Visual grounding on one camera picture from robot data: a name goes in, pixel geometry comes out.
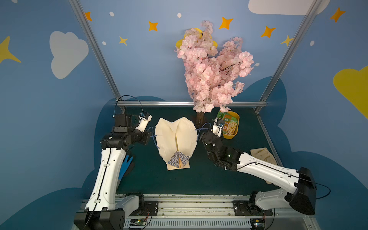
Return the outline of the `blue checkered paper bag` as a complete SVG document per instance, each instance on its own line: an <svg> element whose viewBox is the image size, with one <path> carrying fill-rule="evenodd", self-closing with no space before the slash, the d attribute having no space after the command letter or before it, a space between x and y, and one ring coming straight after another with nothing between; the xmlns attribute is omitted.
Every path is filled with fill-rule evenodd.
<svg viewBox="0 0 368 230"><path fill-rule="evenodd" d="M199 134L208 129L205 126L196 128L191 120L182 117L174 122L160 118L149 131L152 131L154 144L167 170L173 171L190 168L189 161L199 141Z"/></svg>

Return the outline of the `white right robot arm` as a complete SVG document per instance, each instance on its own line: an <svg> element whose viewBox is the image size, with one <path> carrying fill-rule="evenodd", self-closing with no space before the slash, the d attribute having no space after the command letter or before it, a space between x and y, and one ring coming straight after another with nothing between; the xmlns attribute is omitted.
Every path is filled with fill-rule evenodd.
<svg viewBox="0 0 368 230"><path fill-rule="evenodd" d="M252 192L248 201L251 211L292 208L305 215L315 214L317 185L309 169L289 169L262 161L246 152L238 152L226 147L212 131L203 134L201 141L208 158L217 167L247 173L279 187L268 192Z"/></svg>

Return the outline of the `green orange condiment packet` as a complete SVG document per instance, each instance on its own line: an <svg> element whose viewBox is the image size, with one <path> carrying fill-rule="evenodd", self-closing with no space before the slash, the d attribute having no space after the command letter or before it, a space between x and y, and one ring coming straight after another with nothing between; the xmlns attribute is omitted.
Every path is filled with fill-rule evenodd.
<svg viewBox="0 0 368 230"><path fill-rule="evenodd" d="M223 120L225 121L223 133L226 135L234 135L238 125L238 119L229 114L224 114Z"/></svg>

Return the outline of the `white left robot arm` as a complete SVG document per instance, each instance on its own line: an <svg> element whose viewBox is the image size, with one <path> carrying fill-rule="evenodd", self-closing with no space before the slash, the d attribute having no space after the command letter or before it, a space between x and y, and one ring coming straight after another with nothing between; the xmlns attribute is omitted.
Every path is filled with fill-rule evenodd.
<svg viewBox="0 0 368 230"><path fill-rule="evenodd" d="M116 202L116 190L125 174L121 168L131 168L129 147L135 143L147 145L151 135L149 131L133 130L102 138L101 163L92 194L84 211L74 217L79 230L121 230L130 214L147 211L142 195L128 195Z"/></svg>

